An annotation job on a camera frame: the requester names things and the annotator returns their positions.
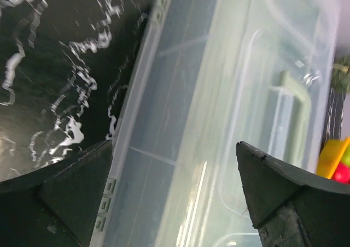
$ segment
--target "clear plastic storage box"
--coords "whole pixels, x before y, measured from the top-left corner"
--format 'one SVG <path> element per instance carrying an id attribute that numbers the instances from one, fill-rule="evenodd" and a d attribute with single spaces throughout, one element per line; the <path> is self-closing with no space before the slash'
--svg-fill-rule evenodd
<path id="1" fill-rule="evenodd" d="M 236 143 L 316 170 L 339 12 L 337 0 L 157 0 L 90 246 L 261 246 Z"/>

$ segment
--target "translucent plastic lid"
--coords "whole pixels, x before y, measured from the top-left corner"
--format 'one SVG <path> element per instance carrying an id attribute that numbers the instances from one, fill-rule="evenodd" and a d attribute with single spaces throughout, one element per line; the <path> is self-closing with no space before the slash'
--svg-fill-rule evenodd
<path id="1" fill-rule="evenodd" d="M 157 17 L 131 142 L 116 144 L 118 166 L 127 156 L 104 246 L 261 246 L 236 143 L 314 172 L 337 1 L 171 0 Z"/>

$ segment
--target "yellow object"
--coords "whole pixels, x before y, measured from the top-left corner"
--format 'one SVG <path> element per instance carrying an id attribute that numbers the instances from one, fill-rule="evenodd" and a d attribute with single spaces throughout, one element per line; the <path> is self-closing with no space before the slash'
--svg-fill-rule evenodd
<path id="1" fill-rule="evenodd" d="M 329 140 L 319 156 L 317 175 L 331 179 L 346 148 L 349 145 L 350 137 L 346 138 L 345 140 Z"/>

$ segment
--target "green object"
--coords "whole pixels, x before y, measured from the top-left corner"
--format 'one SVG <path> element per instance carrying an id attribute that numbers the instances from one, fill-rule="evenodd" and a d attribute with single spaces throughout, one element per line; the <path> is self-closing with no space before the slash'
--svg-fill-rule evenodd
<path id="1" fill-rule="evenodd" d="M 348 146 L 341 157 L 341 162 L 350 167 L 350 146 Z"/>
<path id="2" fill-rule="evenodd" d="M 338 92 L 350 92 L 350 56 L 337 58 L 333 65 L 331 86 Z"/>
<path id="3" fill-rule="evenodd" d="M 301 167 L 311 114 L 311 97 L 306 87 L 287 71 L 282 72 L 281 86 L 289 90 L 299 104 L 293 113 L 293 127 L 290 129 L 290 139 L 288 139 L 288 148 L 284 159 L 292 165 Z"/>

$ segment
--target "red fruit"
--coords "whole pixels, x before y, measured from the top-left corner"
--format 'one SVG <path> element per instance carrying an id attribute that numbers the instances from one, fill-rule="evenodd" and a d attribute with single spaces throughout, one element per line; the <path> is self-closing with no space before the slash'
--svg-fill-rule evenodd
<path id="1" fill-rule="evenodd" d="M 339 183 L 348 183 L 350 181 L 350 169 L 342 162 L 336 168 L 332 180 Z"/>

